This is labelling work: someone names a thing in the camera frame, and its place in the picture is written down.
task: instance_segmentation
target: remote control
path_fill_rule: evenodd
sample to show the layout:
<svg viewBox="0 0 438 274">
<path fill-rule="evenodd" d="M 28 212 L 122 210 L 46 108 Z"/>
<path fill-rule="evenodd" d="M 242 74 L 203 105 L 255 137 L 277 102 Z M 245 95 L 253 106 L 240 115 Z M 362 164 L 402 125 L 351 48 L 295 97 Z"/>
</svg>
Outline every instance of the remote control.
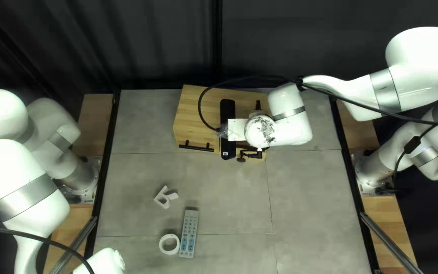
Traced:
<svg viewBox="0 0 438 274">
<path fill-rule="evenodd" d="M 182 258 L 194 257 L 195 241 L 197 237 L 198 211 L 186 210 L 184 216 L 184 227 L 182 228 L 182 238 L 180 240 L 179 256 Z"/>
</svg>

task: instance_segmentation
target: wooden platform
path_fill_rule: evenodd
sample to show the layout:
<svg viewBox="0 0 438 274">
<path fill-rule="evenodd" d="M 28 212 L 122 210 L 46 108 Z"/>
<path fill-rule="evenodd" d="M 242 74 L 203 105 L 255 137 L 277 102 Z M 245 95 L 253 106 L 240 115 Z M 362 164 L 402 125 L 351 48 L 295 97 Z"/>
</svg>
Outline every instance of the wooden platform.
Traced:
<svg viewBox="0 0 438 274">
<path fill-rule="evenodd" d="M 184 85 L 180 96 L 177 115 L 173 123 L 173 133 L 177 145 L 183 145 L 189 140 L 189 145 L 205 147 L 207 143 L 214 153 L 220 154 L 220 142 L 217 132 L 207 128 L 198 115 L 198 98 L 205 87 Z M 263 93 L 237 91 L 228 89 L 211 89 L 202 98 L 202 114 L 204 119 L 212 127 L 221 126 L 220 102 L 222 99 L 231 99 L 235 102 L 236 118 L 248 118 L 248 115 L 254 111 L 256 101 L 261 101 L 261 109 L 270 112 L 268 105 L 268 96 Z M 240 148 L 237 149 L 236 155 L 239 155 Z"/>
</svg>

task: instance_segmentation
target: white tape roll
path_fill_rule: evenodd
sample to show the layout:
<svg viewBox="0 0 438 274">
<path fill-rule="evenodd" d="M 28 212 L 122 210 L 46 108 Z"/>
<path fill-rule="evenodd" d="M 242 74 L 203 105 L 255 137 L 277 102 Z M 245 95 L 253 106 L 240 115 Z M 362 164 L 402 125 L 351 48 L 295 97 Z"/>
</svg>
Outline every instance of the white tape roll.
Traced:
<svg viewBox="0 0 438 274">
<path fill-rule="evenodd" d="M 170 242 L 175 242 L 175 248 L 173 250 L 165 250 L 165 248 L 163 248 L 164 244 L 169 244 Z M 166 234 L 165 236 L 161 237 L 160 239 L 160 243 L 158 244 L 158 247 L 160 248 L 160 251 L 163 252 L 164 254 L 167 255 L 173 255 L 173 254 L 177 254 L 179 252 L 179 248 L 180 248 L 180 240 L 177 237 L 177 235 L 175 234 Z"/>
</svg>

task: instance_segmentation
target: blue buttons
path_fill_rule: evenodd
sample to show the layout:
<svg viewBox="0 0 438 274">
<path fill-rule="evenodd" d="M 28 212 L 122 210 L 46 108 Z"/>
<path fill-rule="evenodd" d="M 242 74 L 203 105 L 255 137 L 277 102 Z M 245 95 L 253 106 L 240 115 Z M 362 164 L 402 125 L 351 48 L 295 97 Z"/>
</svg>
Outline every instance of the blue buttons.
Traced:
<svg viewBox="0 0 438 274">
<path fill-rule="evenodd" d="M 189 252 L 194 250 L 194 239 L 190 239 L 189 241 Z"/>
<path fill-rule="evenodd" d="M 187 249 L 187 238 L 182 238 L 182 245 L 180 246 L 180 249 L 182 251 L 185 251 Z"/>
</svg>

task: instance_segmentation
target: black metal frame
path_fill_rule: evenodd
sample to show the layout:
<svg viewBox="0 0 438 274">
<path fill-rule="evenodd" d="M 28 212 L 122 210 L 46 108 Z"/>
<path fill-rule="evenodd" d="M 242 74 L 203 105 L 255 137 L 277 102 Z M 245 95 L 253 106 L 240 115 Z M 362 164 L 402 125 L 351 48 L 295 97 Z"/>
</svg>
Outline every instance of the black metal frame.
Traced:
<svg viewBox="0 0 438 274">
<path fill-rule="evenodd" d="M 369 266 L 373 274 L 379 273 L 380 265 L 376 258 L 376 252 L 374 250 L 373 239 L 369 228 L 364 224 L 360 217 L 360 213 L 364 212 L 364 206 L 362 205 L 361 194 L 359 193 L 358 183 L 356 181 L 356 174 L 354 173 L 354 166 L 352 165 L 351 156 L 349 153 L 348 142 L 346 141 L 344 128 L 337 107 L 337 100 L 330 98 L 332 117 L 334 118 L 334 125 L 336 127 L 337 138 L 341 144 L 342 157 L 344 159 L 345 170 L 348 175 L 349 185 L 351 187 L 351 194 L 354 200 L 354 207 L 356 208 L 359 226 L 361 227 L 362 238 L 364 240 L 364 247 L 366 248 L 366 254 L 368 255 Z"/>
<path fill-rule="evenodd" d="M 86 249 L 84 251 L 84 258 L 90 258 L 94 253 L 94 245 L 97 236 L 97 226 L 99 224 L 99 214 L 102 207 L 102 199 L 104 195 L 104 188 L 106 186 L 107 169 L 109 167 L 109 160 L 111 158 L 111 151 L 113 150 L 114 130 L 116 129 L 116 120 L 118 118 L 119 99 L 121 91 L 118 90 L 113 95 L 113 108 L 111 109 L 111 118 L 107 126 L 106 144 L 104 146 L 104 153 L 101 162 L 101 171 L 99 172 L 99 180 L 97 181 L 97 191 L 94 200 L 94 207 L 92 217 L 97 217 L 97 222 L 94 229 L 87 237 Z"/>
</svg>

